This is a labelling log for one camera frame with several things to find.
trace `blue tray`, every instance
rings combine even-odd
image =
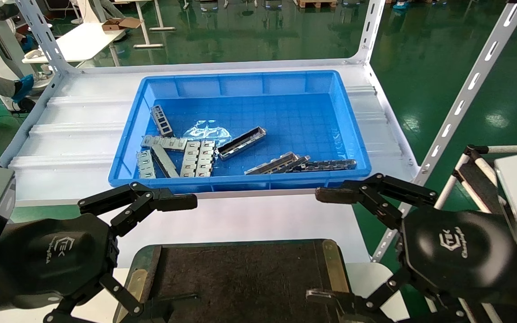
[[[253,127],[267,136],[242,153],[214,163],[209,178],[139,179],[144,135],[157,135],[150,108],[161,105],[175,137],[215,139],[222,145]],[[355,159],[356,169],[244,175],[284,153],[311,161]],[[169,152],[180,171],[182,153]],[[368,176],[371,165],[340,75],[336,71],[150,76],[141,81],[109,173],[109,184],[133,181],[175,193],[277,190],[336,186]]]

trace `slotted metal upright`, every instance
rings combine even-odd
[[[151,75],[336,70],[355,111],[373,172],[423,185],[517,26],[517,0],[510,0],[419,165],[370,65],[386,0],[369,1],[359,50],[347,59],[81,69],[65,62],[36,2],[16,2],[56,71],[0,158],[4,167],[16,171],[18,206],[74,204],[82,197],[108,190],[107,175],[132,100],[141,79]],[[199,194],[199,198],[310,193],[312,190],[210,192]],[[296,211],[306,207],[297,205]],[[400,210],[406,214],[408,205],[401,205]],[[395,231],[384,233],[373,262],[380,261],[395,236]]]

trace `black fabric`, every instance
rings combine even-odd
[[[150,298],[199,294],[170,323],[337,323],[334,309],[306,302],[309,288],[330,289],[322,240],[164,248]]]

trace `metal bracket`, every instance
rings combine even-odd
[[[452,104],[451,110],[444,120],[443,126],[440,128],[440,131],[428,150],[428,153],[422,162],[422,167],[413,180],[414,184],[424,185],[426,180],[429,178],[432,169],[438,163],[440,156],[446,149],[452,135],[454,135],[458,125],[464,118],[466,111],[470,107],[470,104],[472,104],[478,90],[480,90],[484,80],[486,80],[492,66],[494,66],[498,56],[500,56],[502,49],[505,47],[516,26],[517,4],[507,4],[500,15],[500,18],[498,18],[492,33],[488,37],[486,44],[482,48],[478,59],[476,59],[476,63],[474,63],[474,66],[472,67],[468,78],[466,78],[466,82],[462,86],[462,89],[458,93],[454,104]],[[400,204],[399,210],[404,216],[406,216],[410,211],[410,205],[402,203]],[[372,262],[380,262],[382,256],[384,256],[384,253],[388,249],[388,246],[397,236],[398,231],[386,230],[378,247],[372,255]]]

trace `cardboard box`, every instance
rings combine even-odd
[[[125,19],[107,19],[103,23],[104,31],[120,31],[125,28],[136,28],[141,25],[141,20],[133,17],[127,17]]]

